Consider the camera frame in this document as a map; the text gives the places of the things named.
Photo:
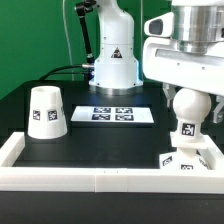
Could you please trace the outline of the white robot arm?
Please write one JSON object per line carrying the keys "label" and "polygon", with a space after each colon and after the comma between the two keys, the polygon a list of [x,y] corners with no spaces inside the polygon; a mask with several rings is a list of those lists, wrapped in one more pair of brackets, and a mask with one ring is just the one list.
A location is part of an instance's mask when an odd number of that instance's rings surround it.
{"label": "white robot arm", "polygon": [[216,96],[213,121],[224,119],[224,0],[171,0],[171,11],[144,24],[142,61],[133,56],[134,21],[117,0],[97,0],[100,54],[91,84],[127,89],[137,70],[168,86]]}

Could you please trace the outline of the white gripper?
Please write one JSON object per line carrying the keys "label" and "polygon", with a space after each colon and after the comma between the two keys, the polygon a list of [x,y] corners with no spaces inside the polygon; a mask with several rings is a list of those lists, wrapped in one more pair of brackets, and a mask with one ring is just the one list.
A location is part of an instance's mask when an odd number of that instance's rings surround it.
{"label": "white gripper", "polygon": [[164,83],[168,108],[176,95],[174,85],[181,86],[219,95],[212,121],[224,120],[224,42],[210,44],[207,53],[201,55],[178,51],[174,40],[148,37],[142,64],[146,78]]}

